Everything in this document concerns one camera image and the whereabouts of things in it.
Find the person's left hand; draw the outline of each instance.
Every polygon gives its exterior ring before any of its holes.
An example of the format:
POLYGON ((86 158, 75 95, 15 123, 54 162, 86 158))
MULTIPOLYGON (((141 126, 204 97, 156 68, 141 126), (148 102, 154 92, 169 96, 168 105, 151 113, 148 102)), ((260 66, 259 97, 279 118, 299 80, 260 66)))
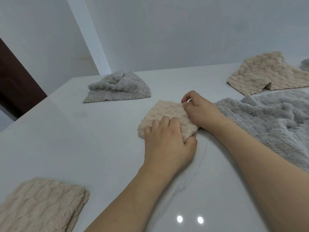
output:
POLYGON ((144 129, 145 161, 143 167, 170 181, 184 168, 195 154, 197 140, 189 137, 185 143, 181 136, 180 120, 162 117, 144 129))

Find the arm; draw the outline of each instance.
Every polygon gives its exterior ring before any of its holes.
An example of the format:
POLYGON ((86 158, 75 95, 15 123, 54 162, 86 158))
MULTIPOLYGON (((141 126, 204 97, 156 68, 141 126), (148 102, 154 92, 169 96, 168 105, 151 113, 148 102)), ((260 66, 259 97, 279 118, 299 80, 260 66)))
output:
POLYGON ((195 91, 181 101, 236 160, 275 231, 309 230, 309 174, 264 146, 195 91))
POLYGON ((145 160, 122 193, 85 232, 139 232, 164 188, 193 158, 197 141, 183 143, 180 121, 165 116, 145 130, 145 160))

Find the white marble tabletop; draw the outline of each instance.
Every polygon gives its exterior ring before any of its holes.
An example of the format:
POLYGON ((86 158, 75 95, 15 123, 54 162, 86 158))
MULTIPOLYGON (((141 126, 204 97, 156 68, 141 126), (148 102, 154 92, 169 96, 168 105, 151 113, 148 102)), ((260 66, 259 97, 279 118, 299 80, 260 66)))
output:
MULTIPOLYGON (((288 62, 298 66, 300 61, 288 62)), ((190 90, 212 102, 241 99, 226 83, 239 66, 137 72, 151 98, 91 104, 82 103, 87 85, 103 76, 71 79, 0 133, 0 202, 35 176, 86 186, 90 198, 73 230, 83 232, 142 165, 144 140, 137 127, 150 108, 158 100, 180 102, 190 90)), ((204 130, 197 139, 193 162, 159 199, 147 231, 271 231, 225 147, 204 130)))

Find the hand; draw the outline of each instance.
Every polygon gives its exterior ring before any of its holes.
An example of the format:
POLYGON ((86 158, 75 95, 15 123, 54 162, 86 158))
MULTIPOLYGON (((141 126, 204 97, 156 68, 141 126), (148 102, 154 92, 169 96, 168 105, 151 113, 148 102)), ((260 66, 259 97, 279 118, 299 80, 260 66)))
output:
POLYGON ((197 140, 189 137, 185 143, 181 136, 180 121, 176 117, 154 120, 144 129, 145 161, 143 167, 167 181, 184 168, 195 154, 197 140))
POLYGON ((181 102, 193 122, 210 133, 214 133, 218 125, 221 125, 227 119, 214 103, 195 91, 187 93, 181 102))

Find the crumpled beige towel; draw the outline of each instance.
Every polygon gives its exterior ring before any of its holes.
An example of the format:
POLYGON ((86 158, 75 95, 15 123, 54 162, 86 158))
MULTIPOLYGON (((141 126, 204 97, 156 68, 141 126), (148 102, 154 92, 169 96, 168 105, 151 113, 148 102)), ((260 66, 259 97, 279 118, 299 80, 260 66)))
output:
POLYGON ((71 232, 89 197, 85 187, 34 178, 0 204, 1 232, 71 232))
POLYGON ((188 137, 193 136, 199 126, 193 123, 188 113, 182 107, 182 103, 168 102, 159 100, 146 114, 145 118, 138 126, 138 135, 144 138, 144 128, 151 126, 153 120, 161 120, 162 117, 177 117, 181 123, 181 135, 185 142, 188 137))
POLYGON ((287 64, 281 52, 270 52, 246 58, 227 82, 239 92, 252 95, 264 88, 278 90, 309 86, 309 72, 287 64))

